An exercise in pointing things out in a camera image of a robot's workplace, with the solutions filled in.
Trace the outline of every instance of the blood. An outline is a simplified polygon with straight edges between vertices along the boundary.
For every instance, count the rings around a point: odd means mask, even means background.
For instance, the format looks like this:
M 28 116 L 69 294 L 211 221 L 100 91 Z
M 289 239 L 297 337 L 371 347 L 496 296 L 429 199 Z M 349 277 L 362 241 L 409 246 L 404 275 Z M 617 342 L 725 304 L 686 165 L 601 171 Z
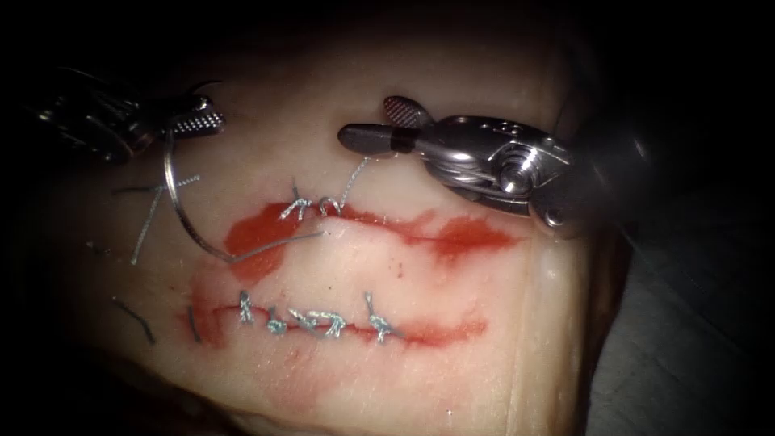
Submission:
M 265 308 L 253 306 L 250 309 L 253 314 L 254 323 L 265 325 L 269 318 L 269 311 Z M 212 309 L 212 315 L 207 316 L 195 310 L 195 317 L 208 320 L 204 323 L 197 321 L 199 336 L 203 342 L 221 348 L 224 345 L 224 336 L 220 331 L 220 318 L 234 317 L 240 312 L 239 306 L 223 306 Z M 462 342 L 474 337 L 480 337 L 487 331 L 488 323 L 484 319 L 465 320 L 457 325 L 444 326 L 427 320 L 415 320 L 403 323 L 397 328 L 400 336 L 388 334 L 388 341 L 402 341 L 408 346 L 435 347 L 440 348 L 451 345 L 454 342 Z M 328 325 L 318 325 L 315 331 L 325 333 L 328 331 Z M 306 330 L 297 324 L 288 324 L 287 333 L 299 331 L 306 333 Z M 348 324 L 341 330 L 341 334 L 353 334 L 360 337 L 365 343 L 372 342 L 377 338 L 377 330 L 370 326 L 358 326 Z
M 293 211 L 285 220 L 279 219 L 280 213 L 288 206 L 287 203 L 272 203 L 256 216 L 236 222 L 224 239 L 226 250 L 231 254 L 240 255 L 278 239 L 295 236 L 300 227 L 300 222 L 295 218 L 296 211 Z M 320 215 L 317 208 L 309 210 Z M 333 208 L 329 208 L 327 212 L 332 219 L 350 220 L 400 235 L 407 246 L 422 244 L 430 255 L 435 256 L 438 264 L 448 270 L 453 270 L 468 254 L 507 248 L 520 241 L 519 238 L 492 228 L 484 218 L 474 219 L 469 216 L 453 217 L 431 234 L 426 227 L 436 217 L 436 212 L 433 210 L 422 212 L 413 220 L 392 220 L 372 212 L 359 211 L 351 206 L 345 206 L 339 217 L 336 217 Z M 222 274 L 228 271 L 244 287 L 252 287 L 283 264 L 286 248 L 287 244 L 278 245 L 244 261 L 228 265 L 210 260 L 197 269 L 191 278 L 191 304 L 197 333 L 203 343 L 215 348 L 226 346 L 220 318 L 236 316 L 239 311 L 236 302 L 234 305 L 224 305 L 215 300 L 216 296 L 222 295 L 218 291 L 223 282 Z M 399 277 L 403 275 L 403 265 L 400 264 Z M 264 308 L 253 308 L 253 310 L 268 319 L 269 314 Z M 189 324 L 188 316 L 182 315 L 181 319 L 183 318 Z M 482 336 L 487 330 L 487 325 L 487 321 L 483 318 L 466 319 L 452 326 L 418 319 L 396 326 L 402 335 L 393 336 L 390 340 L 400 339 L 408 346 L 444 347 Z M 296 329 L 300 327 L 293 324 L 288 326 L 289 332 Z M 328 326 L 320 325 L 318 329 L 324 333 Z M 361 337 L 365 341 L 373 341 L 377 336 L 377 332 L 369 325 L 349 324 L 342 330 L 342 334 L 348 333 Z

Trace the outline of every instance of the metal instrument tip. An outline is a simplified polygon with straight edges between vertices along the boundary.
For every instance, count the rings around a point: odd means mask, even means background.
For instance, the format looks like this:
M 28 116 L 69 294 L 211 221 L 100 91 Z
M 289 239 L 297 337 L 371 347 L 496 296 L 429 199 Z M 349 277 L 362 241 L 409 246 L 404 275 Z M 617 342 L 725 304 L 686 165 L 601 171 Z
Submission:
M 347 124 L 337 137 L 344 147 L 363 156 L 394 157 L 411 153 L 420 131 L 379 124 Z

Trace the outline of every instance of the metal screw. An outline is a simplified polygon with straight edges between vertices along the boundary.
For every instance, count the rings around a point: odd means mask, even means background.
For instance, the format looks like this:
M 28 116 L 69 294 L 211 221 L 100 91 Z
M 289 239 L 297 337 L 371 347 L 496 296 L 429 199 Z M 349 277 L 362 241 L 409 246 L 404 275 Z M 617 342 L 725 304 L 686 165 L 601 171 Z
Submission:
M 530 177 L 520 165 L 507 165 L 501 171 L 501 189 L 509 194 L 526 194 L 533 188 Z

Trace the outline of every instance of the red blood stain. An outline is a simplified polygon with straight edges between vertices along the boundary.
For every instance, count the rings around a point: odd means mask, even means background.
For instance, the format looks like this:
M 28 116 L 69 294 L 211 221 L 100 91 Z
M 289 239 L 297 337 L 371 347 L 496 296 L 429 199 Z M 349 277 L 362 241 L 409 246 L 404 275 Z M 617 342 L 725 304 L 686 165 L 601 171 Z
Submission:
M 212 309 L 211 315 L 206 318 L 214 319 L 214 322 L 202 324 L 199 333 L 202 341 L 208 345 L 213 345 L 216 348 L 221 348 L 224 339 L 223 333 L 220 330 L 220 318 L 236 318 L 239 312 L 239 306 L 222 306 Z M 269 320 L 269 311 L 264 308 L 252 307 L 251 312 L 253 313 L 253 322 L 265 325 L 266 321 Z M 484 332 L 487 331 L 487 327 L 488 322 L 485 319 L 469 319 L 452 326 L 443 326 L 427 320 L 415 320 L 397 325 L 395 328 L 399 336 L 388 334 L 386 338 L 388 341 L 397 340 L 404 342 L 406 345 L 441 348 L 454 342 L 462 342 L 474 337 L 481 337 L 484 335 Z M 320 324 L 315 328 L 315 331 L 322 335 L 325 334 L 328 329 L 329 326 L 327 324 Z M 288 323 L 286 332 L 291 333 L 294 331 L 300 331 L 305 334 L 308 333 L 303 327 L 295 322 Z M 341 335 L 345 336 L 347 334 L 353 334 L 360 337 L 364 343 L 373 342 L 377 338 L 377 330 L 371 326 L 348 324 L 341 330 Z M 288 358 L 290 358 L 291 361 L 294 361 L 296 357 L 293 354 Z
M 295 214 L 291 214 L 286 220 L 279 219 L 280 213 L 287 206 L 285 203 L 269 204 L 258 215 L 234 224 L 224 240 L 226 250 L 231 254 L 240 255 L 278 239 L 293 237 L 299 227 Z M 473 251 L 501 249 L 519 242 L 519 239 L 490 227 L 484 218 L 472 219 L 468 216 L 449 219 L 437 234 L 432 235 L 424 230 L 424 227 L 435 216 L 436 212 L 429 210 L 422 212 L 414 220 L 403 221 L 371 212 L 361 212 L 351 206 L 345 206 L 341 211 L 341 219 L 399 234 L 406 245 L 425 243 L 436 254 L 437 260 L 448 267 L 454 266 L 459 259 Z M 281 266 L 285 248 L 285 245 L 278 245 L 232 264 L 230 270 L 245 286 L 252 286 Z
M 288 205 L 287 203 L 269 204 L 256 216 L 235 223 L 224 240 L 226 250 L 231 254 L 240 255 L 279 239 L 293 237 L 300 226 L 299 221 L 295 218 L 295 213 L 286 220 L 279 219 L 280 213 Z M 312 210 L 319 214 L 319 209 Z M 330 208 L 329 216 L 335 216 L 334 213 L 333 208 Z M 360 212 L 351 206 L 345 206 L 341 217 L 335 219 L 351 220 L 383 228 L 402 236 L 402 241 L 408 246 L 424 244 L 424 247 L 428 247 L 444 267 L 450 269 L 454 268 L 455 263 L 464 258 L 466 254 L 481 250 L 507 248 L 516 245 L 521 240 L 500 230 L 495 230 L 484 218 L 472 219 L 468 216 L 456 216 L 449 219 L 435 235 L 431 235 L 425 226 L 430 224 L 435 216 L 435 211 L 428 210 L 422 212 L 414 220 L 391 220 L 386 216 Z M 239 311 L 237 306 L 223 306 L 213 300 L 214 296 L 222 295 L 219 292 L 222 286 L 222 274 L 228 270 L 245 287 L 253 286 L 282 265 L 286 247 L 287 245 L 278 245 L 233 264 L 206 264 L 195 272 L 191 278 L 191 307 L 194 328 L 196 328 L 202 342 L 217 348 L 225 346 L 220 318 L 224 312 Z M 403 276 L 403 263 L 400 263 L 398 277 L 402 278 Z M 269 314 L 265 309 L 255 308 L 254 310 L 263 313 L 264 317 L 268 319 Z M 188 329 L 192 330 L 191 335 L 194 337 L 188 312 L 179 315 L 179 318 L 180 321 L 186 323 Z M 290 331 L 298 328 L 296 325 L 288 326 Z M 453 327 L 442 327 L 431 321 L 414 321 L 399 327 L 399 330 L 407 343 L 421 346 L 445 346 L 452 342 L 481 336 L 486 328 L 487 322 L 484 320 L 464 321 Z M 318 326 L 318 330 L 321 332 L 327 329 L 328 327 L 325 325 Z M 368 341 L 376 337 L 376 331 L 371 327 L 359 328 L 347 325 L 344 331 L 355 333 Z
M 269 204 L 261 213 L 234 224 L 224 240 L 226 251 L 239 256 L 262 245 L 292 237 L 299 227 L 295 213 L 287 220 L 280 220 L 280 213 L 288 204 Z M 283 260 L 285 245 L 262 251 L 242 262 L 229 265 L 232 274 L 246 286 L 254 285 L 269 273 L 277 270 Z

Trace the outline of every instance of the surgical suture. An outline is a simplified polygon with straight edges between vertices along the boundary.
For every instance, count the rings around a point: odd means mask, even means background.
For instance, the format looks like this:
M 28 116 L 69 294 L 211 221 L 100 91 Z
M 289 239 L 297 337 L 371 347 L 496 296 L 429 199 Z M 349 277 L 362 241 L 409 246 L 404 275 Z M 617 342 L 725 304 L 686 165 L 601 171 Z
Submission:
M 145 333 L 145 337 L 148 339 L 149 344 L 153 345 L 156 343 L 156 338 L 153 337 L 153 333 L 151 333 L 151 327 L 148 325 L 148 322 L 143 317 L 141 317 L 133 310 L 131 310 L 129 307 L 127 307 L 127 305 L 122 303 L 121 300 L 119 300 L 118 298 L 113 297 L 111 298 L 111 300 L 113 301 L 113 304 L 115 304 L 117 308 L 121 309 L 127 315 L 134 318 L 135 320 L 137 320 L 137 322 L 140 323 L 140 326 L 143 328 L 143 332 Z
M 341 330 L 347 326 L 347 321 L 335 312 L 318 312 L 317 310 L 311 310 L 307 312 L 307 317 L 320 318 L 329 321 L 329 329 L 325 332 L 325 336 L 339 337 Z
M 299 196 L 299 188 L 296 187 L 296 180 L 293 181 L 293 197 L 293 203 L 280 213 L 280 220 L 285 220 L 294 209 L 299 208 L 298 220 L 301 221 L 304 218 L 304 211 L 312 206 L 312 201 L 310 199 L 303 199 Z
M 385 343 L 385 335 L 393 334 L 397 337 L 403 337 L 404 335 L 393 327 L 382 317 L 377 316 L 374 313 L 374 304 L 371 301 L 371 292 L 366 293 L 366 306 L 369 308 L 369 324 L 377 330 L 377 342 L 380 344 Z
M 194 320 L 194 307 L 188 306 L 188 325 L 191 327 L 191 332 L 194 334 L 194 341 L 200 343 L 202 337 L 199 336 L 199 332 L 196 330 L 196 321 Z
M 293 308 L 289 308 L 288 312 L 296 320 L 296 323 L 299 324 L 299 327 L 307 330 L 315 337 L 320 337 L 320 333 L 317 330 L 315 330 L 315 328 L 317 327 L 316 318 L 306 317 L 303 313 Z
M 246 290 L 240 291 L 240 322 L 242 324 L 253 324 L 253 312 L 250 303 L 250 294 Z
M 199 181 L 198 174 L 193 177 L 189 177 L 185 180 L 182 180 L 181 182 L 178 182 L 176 186 L 184 187 L 185 185 L 188 185 L 197 181 Z M 153 220 L 153 216 L 156 214 L 156 209 L 159 207 L 159 202 L 161 201 L 161 195 L 163 191 L 166 189 L 167 188 L 164 185 L 158 185 L 155 187 L 125 187 L 125 188 L 121 188 L 113 191 L 114 195 L 123 194 L 125 192 L 156 192 L 156 194 L 153 196 L 153 202 L 151 203 L 151 207 L 148 210 L 148 216 L 145 217 L 145 222 L 143 222 L 143 227 L 140 229 L 140 236 L 137 237 L 137 242 L 135 243 L 135 249 L 132 251 L 132 257 L 129 259 L 129 263 L 132 265 L 137 265 L 137 259 L 140 257 L 140 250 L 143 247 L 145 236 L 148 234 L 148 229 L 151 226 L 151 221 Z
M 347 201 L 347 195 L 350 194 L 350 189 L 353 187 L 353 183 L 355 183 L 355 179 L 358 177 L 359 174 L 361 174 L 361 171 L 363 171 L 363 168 L 366 166 L 367 163 L 371 160 L 370 157 L 366 156 L 361 161 L 360 165 L 358 165 L 358 168 L 353 171 L 352 175 L 350 175 L 350 180 L 347 181 L 347 185 L 345 185 L 344 192 L 341 193 L 341 200 L 339 201 L 339 208 L 343 209 L 345 208 L 345 202 Z
M 203 249 L 210 255 L 224 262 L 237 263 L 237 262 L 242 262 L 243 260 L 250 258 L 255 254 L 261 253 L 265 249 L 269 249 L 271 247 L 275 247 L 281 244 L 287 244 L 288 242 L 292 242 L 292 241 L 306 239 L 309 237 L 319 237 L 324 233 L 324 232 L 318 232 L 318 233 L 313 233 L 311 235 L 289 237 L 286 239 L 282 239 L 280 241 L 271 242 L 270 244 L 264 245 L 263 247 L 258 247 L 256 249 L 250 250 L 248 253 L 238 254 L 238 255 L 226 253 L 223 250 L 217 249 L 213 245 L 210 245 L 194 229 L 194 225 L 191 223 L 191 219 L 186 214 L 185 209 L 183 209 L 183 205 L 181 204 L 181 201 L 180 201 L 180 196 L 178 195 L 178 184 L 175 182 L 175 168 L 172 160 L 175 153 L 175 133 L 173 129 L 175 121 L 176 121 L 175 119 L 172 119 L 170 121 L 170 125 L 168 125 L 168 128 L 167 128 L 166 140 L 164 143 L 165 187 L 166 187 L 166 190 L 170 193 L 170 199 L 172 200 L 172 204 L 175 208 L 175 213 L 178 215 L 178 219 L 183 225 L 183 229 L 186 230 L 186 233 L 188 233 L 188 236 L 196 243 L 196 245 L 199 245 L 201 249 Z
M 277 310 L 275 306 L 269 308 L 269 320 L 266 322 L 266 327 L 274 334 L 283 334 L 287 330 L 288 324 L 274 317 L 275 310 Z
M 317 202 L 317 207 L 320 208 L 320 216 L 328 216 L 329 214 L 325 210 L 326 203 L 331 203 L 331 205 L 333 206 L 333 209 L 337 211 L 337 216 L 341 216 L 341 206 L 335 199 L 332 199 L 331 197 L 323 197 L 322 199 L 320 199 L 320 201 Z

